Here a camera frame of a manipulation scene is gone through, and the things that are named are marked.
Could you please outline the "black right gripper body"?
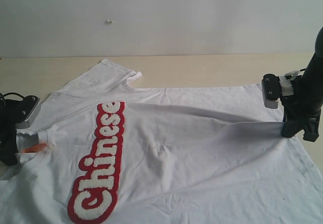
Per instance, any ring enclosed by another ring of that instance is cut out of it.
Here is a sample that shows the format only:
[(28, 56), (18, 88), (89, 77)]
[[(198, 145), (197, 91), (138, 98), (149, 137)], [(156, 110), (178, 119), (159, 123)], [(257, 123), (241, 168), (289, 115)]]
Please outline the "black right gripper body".
[(284, 128), (318, 128), (322, 107), (322, 76), (281, 77)]

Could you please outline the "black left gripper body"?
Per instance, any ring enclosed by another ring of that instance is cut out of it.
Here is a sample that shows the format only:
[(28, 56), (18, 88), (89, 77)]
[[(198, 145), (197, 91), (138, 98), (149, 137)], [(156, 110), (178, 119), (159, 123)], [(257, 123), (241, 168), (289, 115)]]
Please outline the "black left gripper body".
[(6, 166), (13, 166), (18, 163), (15, 154), (18, 152), (16, 144), (17, 130), (10, 114), (24, 100), (6, 99), (1, 96), (1, 162)]

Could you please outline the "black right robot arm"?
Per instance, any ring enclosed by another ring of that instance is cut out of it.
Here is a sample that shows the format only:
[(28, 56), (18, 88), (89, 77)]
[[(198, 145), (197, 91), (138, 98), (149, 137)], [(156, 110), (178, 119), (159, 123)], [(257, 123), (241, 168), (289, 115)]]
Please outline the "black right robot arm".
[(316, 37), (308, 66), (302, 76), (292, 81), (292, 88), (293, 95), (281, 98), (284, 107), (281, 135), (291, 138), (303, 130), (303, 139), (315, 142), (322, 108), (322, 30)]

